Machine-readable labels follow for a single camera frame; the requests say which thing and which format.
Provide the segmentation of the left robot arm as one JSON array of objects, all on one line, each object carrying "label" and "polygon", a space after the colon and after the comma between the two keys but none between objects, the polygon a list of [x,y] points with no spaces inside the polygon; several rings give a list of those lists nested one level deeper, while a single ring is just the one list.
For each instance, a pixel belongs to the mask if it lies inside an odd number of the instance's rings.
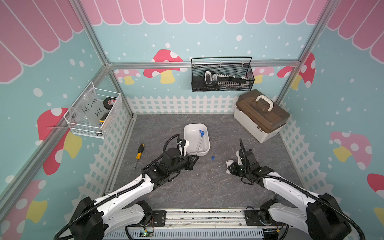
[{"label": "left robot arm", "polygon": [[146,225],[153,210],[144,201],[134,202],[160,186],[171,182],[183,170],[191,171],[199,157],[188,155],[188,140],[179,134],[169,138],[162,154],[140,170],[140,175],[118,190],[92,200],[82,199],[70,221],[54,236],[55,240],[101,240],[121,226]]}]

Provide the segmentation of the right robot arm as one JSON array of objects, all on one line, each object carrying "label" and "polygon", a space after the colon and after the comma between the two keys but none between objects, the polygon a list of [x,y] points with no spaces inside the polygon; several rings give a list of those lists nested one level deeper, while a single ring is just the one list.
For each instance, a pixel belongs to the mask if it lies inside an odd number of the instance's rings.
[{"label": "right robot arm", "polygon": [[308,234],[313,240],[343,240],[356,230],[361,240],[366,236],[360,226],[341,210],[336,199],[319,195],[288,181],[267,166],[261,166],[252,150],[246,150],[243,142],[237,151],[237,161],[227,161],[227,173],[240,177],[247,185],[259,185],[283,197],[292,207],[277,200],[269,200],[253,217],[246,210],[246,218],[265,226],[282,223]]}]

